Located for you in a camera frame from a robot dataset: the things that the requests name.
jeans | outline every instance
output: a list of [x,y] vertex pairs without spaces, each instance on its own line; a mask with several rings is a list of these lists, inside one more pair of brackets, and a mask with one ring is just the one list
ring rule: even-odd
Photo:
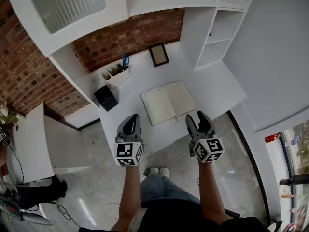
[[180,199],[200,204],[197,197],[176,186],[167,177],[161,174],[152,174],[140,184],[141,201],[157,199]]

gray wall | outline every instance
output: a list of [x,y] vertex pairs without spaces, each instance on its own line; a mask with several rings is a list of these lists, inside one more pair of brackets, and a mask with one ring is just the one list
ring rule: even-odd
[[309,0],[253,0],[224,62],[255,130],[309,106]]

black cube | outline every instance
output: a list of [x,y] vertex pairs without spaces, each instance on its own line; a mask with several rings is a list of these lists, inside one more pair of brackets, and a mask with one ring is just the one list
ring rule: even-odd
[[118,104],[115,96],[106,85],[96,91],[95,96],[107,112]]

scissors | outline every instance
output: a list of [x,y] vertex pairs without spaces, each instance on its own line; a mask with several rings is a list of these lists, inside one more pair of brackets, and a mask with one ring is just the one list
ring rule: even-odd
[[130,62],[130,58],[127,56],[127,54],[122,54],[122,67],[123,67],[123,70],[126,70],[127,69],[127,65],[129,64]]

white shoe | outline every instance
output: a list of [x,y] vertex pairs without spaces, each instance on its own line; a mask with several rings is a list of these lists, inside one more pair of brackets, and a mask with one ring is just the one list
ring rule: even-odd
[[166,178],[169,178],[169,170],[167,168],[160,168],[159,173],[165,176]]
[[153,174],[158,174],[158,173],[159,173],[158,168],[150,168],[150,172],[149,172],[148,176],[151,176]]

